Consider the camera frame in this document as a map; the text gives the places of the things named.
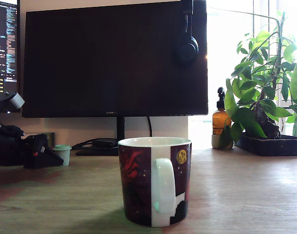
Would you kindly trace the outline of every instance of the headphones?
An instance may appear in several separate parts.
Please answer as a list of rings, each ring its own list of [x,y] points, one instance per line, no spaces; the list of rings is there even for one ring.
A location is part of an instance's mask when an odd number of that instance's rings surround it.
[[[192,36],[193,2],[193,0],[181,0],[184,27],[174,48],[175,60],[180,66],[192,64],[198,54],[198,43]]]

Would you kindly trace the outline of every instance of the soap dispenser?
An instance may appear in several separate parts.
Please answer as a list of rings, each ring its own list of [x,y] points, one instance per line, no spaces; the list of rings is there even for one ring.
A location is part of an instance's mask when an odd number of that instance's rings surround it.
[[[224,108],[224,97],[225,97],[224,88],[220,87],[218,89],[218,95],[219,95],[219,101],[217,101],[218,110],[215,111],[212,115],[211,145],[212,145],[212,148],[214,149],[220,149],[219,139],[224,129],[224,125],[229,125],[231,127],[231,118],[228,116]],[[232,147],[233,147],[233,143],[229,144],[225,149],[231,149]]]

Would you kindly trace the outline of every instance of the headphone earcup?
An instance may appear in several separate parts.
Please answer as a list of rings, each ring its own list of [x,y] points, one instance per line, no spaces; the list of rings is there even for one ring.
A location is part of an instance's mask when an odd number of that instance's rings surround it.
[[[198,43],[194,37],[186,43],[183,40],[179,41],[176,49],[176,60],[180,65],[186,66],[191,64],[198,54]]]

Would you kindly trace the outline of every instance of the monitor screen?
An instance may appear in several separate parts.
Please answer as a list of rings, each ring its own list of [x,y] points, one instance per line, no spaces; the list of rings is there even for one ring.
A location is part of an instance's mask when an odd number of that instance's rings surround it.
[[[0,0],[0,94],[18,90],[19,1]]]
[[[207,114],[206,5],[194,3],[196,61],[174,63],[179,1],[26,13],[24,117]]]

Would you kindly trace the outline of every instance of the plant pot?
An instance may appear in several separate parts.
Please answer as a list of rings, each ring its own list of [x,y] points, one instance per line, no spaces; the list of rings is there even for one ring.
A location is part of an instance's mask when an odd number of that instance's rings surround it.
[[[242,134],[236,146],[259,156],[297,156],[297,137],[280,135],[281,139],[256,139]]]

